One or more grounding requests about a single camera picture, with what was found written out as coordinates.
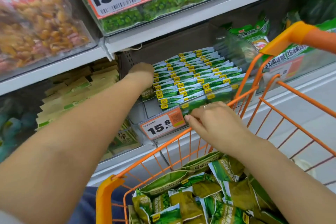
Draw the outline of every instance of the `display bin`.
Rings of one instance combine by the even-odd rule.
[[[80,0],[1,0],[2,78],[97,46],[99,31],[81,6]]]
[[[290,27],[287,31],[282,33],[280,36],[278,36],[266,48],[262,49],[261,53],[255,57],[254,62],[251,64],[251,66],[253,66],[257,62],[257,60],[260,59],[265,53],[268,53],[272,56],[279,55],[284,48],[286,48],[290,43],[293,42],[298,44],[308,44],[315,48],[324,49],[326,51],[336,53],[335,40],[336,36],[332,33],[319,31],[313,26],[306,25],[303,22],[298,22]],[[270,56],[268,60],[263,63],[263,65],[271,60],[272,56]],[[258,81],[261,79],[262,69],[263,66],[259,68],[251,90],[249,90],[245,94],[239,95],[241,89],[244,86],[242,84],[237,93],[237,98],[228,103],[228,106],[235,110],[240,118],[244,117],[245,111],[249,105],[248,99],[251,98],[253,92],[258,88]],[[332,160],[334,160],[334,158],[336,157],[336,152],[328,145],[326,145],[322,140],[309,133],[308,130],[304,129],[290,117],[285,115],[281,110],[278,110],[275,106],[269,103],[265,99],[265,97],[271,86],[276,83],[279,86],[284,87],[285,89],[290,91],[292,94],[301,98],[302,101],[307,101],[311,103],[313,106],[324,111],[333,118],[336,118],[336,112],[329,109],[328,107],[323,106],[322,104],[311,99],[305,94],[300,93],[299,91],[288,86],[284,82],[277,80],[279,77],[279,74],[275,75],[268,83],[265,92],[259,98],[259,102],[249,119],[247,127],[249,127],[252,122],[258,122],[260,126],[255,133],[256,135],[258,135],[260,129],[265,124],[265,121],[267,120],[269,114],[271,112],[276,112],[281,117],[281,119],[273,130],[272,128],[270,128],[271,133],[266,138],[266,140],[269,140],[272,137],[274,132],[277,130],[277,128],[279,128],[280,124],[284,120],[291,123],[294,127],[294,130],[287,138],[284,138],[280,142],[280,144],[276,145],[276,147],[279,150],[283,151],[286,148],[284,146],[290,144],[291,137],[293,137],[293,135],[296,133],[301,133],[301,139],[302,136],[308,137],[308,143],[304,143],[303,146],[300,146],[300,148],[298,150],[295,150],[294,153],[284,151],[284,154],[286,154],[288,158],[290,158],[294,162],[305,162],[307,164],[306,167],[304,167],[305,172],[308,172],[310,175],[320,180],[325,186],[332,188],[336,183],[336,176],[333,174],[333,172],[330,172],[330,164],[334,164]],[[237,108],[237,103],[241,100],[244,104],[240,108]],[[262,104],[269,108],[269,112],[267,113],[264,120],[255,120],[255,115]],[[190,160],[199,158],[214,150],[213,147],[207,144],[202,138],[192,141],[191,130],[191,128],[187,129],[183,133],[162,144],[153,152],[141,158],[139,161],[132,164],[124,171],[120,172],[117,175],[112,175],[111,177],[103,181],[103,183],[99,186],[96,194],[96,223],[108,224],[112,222],[125,222],[127,224],[129,222],[128,205],[126,204],[127,196],[132,195],[132,193],[137,188],[141,188],[142,186],[151,183],[160,176],[170,171],[177,170]],[[189,135],[189,143],[181,144],[181,139],[185,135]],[[173,148],[178,149],[178,152],[172,152]],[[147,167],[150,159],[152,160],[151,163],[155,163],[155,167],[153,165],[151,165],[150,168]],[[128,189],[123,198],[123,205],[111,204],[111,194],[119,186]],[[113,219],[112,209],[115,207],[122,207],[124,209],[124,219]]]
[[[208,46],[213,46],[222,57],[225,57],[226,60],[230,60],[235,66],[241,68],[242,73],[246,73],[245,77],[236,82],[232,81],[227,87],[221,88],[217,91],[210,92],[204,89],[205,95],[202,95],[199,98],[190,99],[187,102],[181,103],[177,107],[166,110],[162,110],[160,108],[160,103],[155,96],[146,101],[138,100],[128,116],[137,133],[153,140],[166,134],[170,134],[176,130],[185,128],[187,125],[184,122],[181,124],[179,124],[179,122],[173,124],[174,122],[172,121],[174,129],[169,128],[169,132],[161,131],[160,133],[151,133],[149,131],[151,127],[148,127],[148,124],[153,122],[157,122],[159,124],[160,122],[154,121],[158,118],[161,119],[165,117],[165,120],[163,121],[166,121],[168,119],[167,116],[170,118],[172,115],[184,116],[190,113],[194,108],[197,108],[205,103],[219,100],[229,103],[236,96],[238,86],[242,81],[246,82],[242,88],[242,92],[244,93],[250,90],[258,67],[261,64],[257,62],[254,64],[253,69],[249,70],[254,57],[258,54],[256,48],[246,40],[243,40],[228,31],[215,27],[209,23],[188,29],[151,44],[144,45],[142,49],[138,51],[124,52],[120,56],[122,66],[121,73],[123,76],[128,73],[128,70],[132,67],[132,65],[139,62],[155,64],[158,61],[168,59],[178,53]]]

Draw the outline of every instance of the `cart wire basket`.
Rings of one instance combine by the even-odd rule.
[[[235,99],[227,104],[241,118],[244,117],[249,103],[259,87],[259,82],[263,76],[263,67],[273,57],[279,55],[292,43],[305,44],[317,49],[329,51],[336,54],[336,34],[320,31],[316,27],[307,25],[304,22],[297,22],[289,27],[286,31],[284,31],[276,39],[269,43],[264,49],[262,49],[261,52],[255,57],[248,71],[246,72],[246,76],[237,91]],[[251,89],[246,93],[241,94],[244,84],[249,78],[254,66],[257,64],[258,60],[265,54],[269,55],[269,57],[260,66]],[[290,141],[290,139],[294,137],[295,134],[300,133],[302,135],[305,135],[309,140],[306,140],[304,146],[300,146],[298,150],[295,150],[294,154],[286,155],[293,161],[300,160],[300,156],[302,156],[305,151],[312,151],[312,149],[318,147],[318,150],[315,150],[315,152],[313,153],[315,156],[318,157],[314,158],[316,159],[315,162],[310,163],[302,160],[301,163],[303,163],[303,165],[299,166],[304,169],[305,172],[308,172],[313,177],[319,179],[319,177],[316,177],[316,170],[323,166],[330,169],[330,164],[332,164],[336,160],[336,152],[328,147],[322,140],[312,135],[300,124],[297,124],[294,120],[278,110],[271,103],[267,102],[265,100],[265,97],[270,88],[276,85],[279,87],[284,87],[286,90],[290,91],[292,94],[302,99],[302,101],[307,101],[308,103],[312,104],[313,106],[333,118],[336,118],[336,112],[320,104],[316,100],[311,99],[307,95],[297,91],[296,89],[288,86],[284,82],[280,81],[279,78],[280,74],[277,74],[273,76],[268,82],[263,95],[259,97],[259,102],[256,104],[254,112],[247,122],[247,127],[250,127],[252,122],[257,122],[258,124],[260,124],[255,133],[256,135],[258,135],[263,126],[267,124],[266,120],[267,118],[269,118],[270,114],[272,112],[277,113],[280,117],[280,121],[271,131],[269,136],[265,138],[265,140],[269,140],[272,135],[274,135],[279,126],[284,122],[284,120],[291,123],[293,125],[292,132],[286,138],[282,139],[280,144],[276,145],[276,147],[282,151],[286,143],[288,143],[288,141]],[[266,114],[263,120],[255,119],[256,114],[261,106],[269,108],[269,112]],[[199,158],[205,154],[208,154],[213,150],[213,147],[206,143],[202,138],[200,138],[191,128],[185,130],[184,132],[180,133],[178,136],[172,138],[166,143],[159,145],[150,154],[141,158],[121,173],[117,175],[112,175],[108,179],[103,181],[103,183],[99,186],[96,194],[96,223],[112,224],[112,222],[125,222],[126,224],[128,224],[129,220],[126,204],[127,196],[132,196],[137,188],[141,188],[142,186],[153,182],[155,179],[161,177],[162,175],[170,171],[177,170],[187,162],[195,158]],[[336,184],[335,177],[329,177],[329,179],[330,180],[322,181],[322,183],[326,186]],[[111,203],[111,194],[119,186],[122,186],[128,190],[123,197],[123,205]],[[114,207],[120,207],[124,209],[124,219],[113,219],[112,208]]]

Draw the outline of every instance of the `white shelf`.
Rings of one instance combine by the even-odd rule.
[[[15,75],[17,71],[13,71],[13,77],[0,81],[0,96],[104,57],[111,59],[107,56],[105,48],[97,46],[88,51],[84,51],[50,64],[48,64],[48,61],[46,60],[41,60],[33,64],[36,69],[28,70],[27,72],[19,75]]]
[[[110,52],[135,46],[259,0],[212,0],[171,16],[107,37]]]

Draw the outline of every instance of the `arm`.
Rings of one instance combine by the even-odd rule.
[[[25,224],[67,222],[128,112],[152,83],[152,65],[136,65],[24,142],[0,165],[0,209]]]
[[[224,103],[195,109],[185,119],[210,145],[245,165],[289,223],[335,221],[336,195],[269,141],[252,134]]]

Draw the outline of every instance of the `forearm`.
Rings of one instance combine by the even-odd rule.
[[[276,149],[258,138],[236,156],[291,224],[332,223],[336,195]]]
[[[23,143],[0,165],[0,208],[26,224],[66,222],[143,87],[126,77]]]

